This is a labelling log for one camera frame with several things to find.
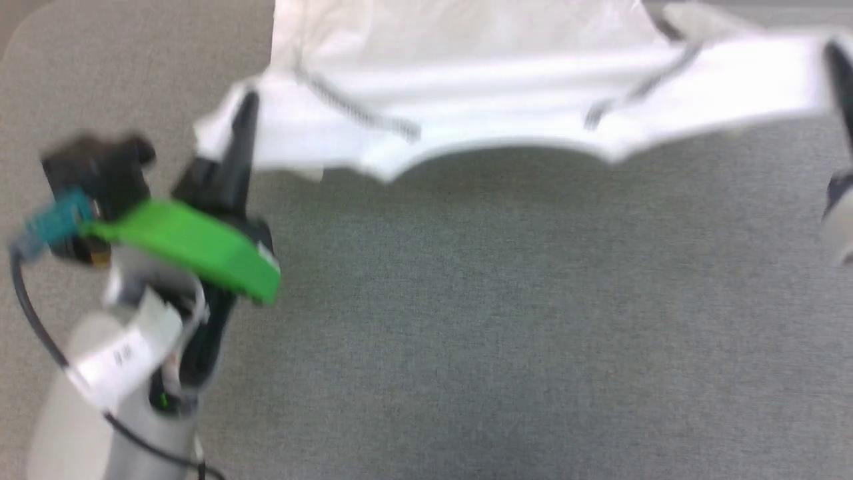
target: gray carpet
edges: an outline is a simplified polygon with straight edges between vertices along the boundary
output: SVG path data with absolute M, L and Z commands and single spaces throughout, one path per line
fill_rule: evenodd
M 6 51 L 6 43 L 18 25 L 32 12 L 50 0 L 0 0 L 0 60 Z
M 0 63 L 2 233 L 49 196 L 38 151 L 79 128 L 146 132 L 165 194 L 191 120 L 264 67 L 271 8 L 66 0 L 29 19 Z M 259 177 L 283 288 L 231 324 L 206 451 L 232 480 L 849 479 L 853 272 L 818 235 L 849 161 L 826 118 L 617 169 L 518 149 L 387 188 Z M 28 280 L 63 337 L 103 276 L 49 260 Z M 4 277 L 0 308 L 0 477 L 21 478 L 53 368 Z

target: teal connector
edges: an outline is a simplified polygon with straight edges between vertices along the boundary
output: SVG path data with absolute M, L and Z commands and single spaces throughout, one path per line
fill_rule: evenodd
M 73 189 L 26 222 L 26 229 L 46 245 L 54 245 L 78 234 L 80 226 L 95 219 L 89 198 Z

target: white cloth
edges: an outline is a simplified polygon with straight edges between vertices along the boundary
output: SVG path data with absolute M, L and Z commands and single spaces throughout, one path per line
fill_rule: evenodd
M 751 30 L 708 8 L 670 17 L 704 41 Z M 197 149 L 222 155 L 249 88 L 261 97 L 255 166 L 315 179 L 347 167 L 391 181 L 437 155 L 518 144 L 621 161 L 828 111 L 822 51 L 835 32 L 755 32 L 685 61 L 689 45 L 664 41 L 634 0 L 278 0 L 270 67 L 197 122 Z

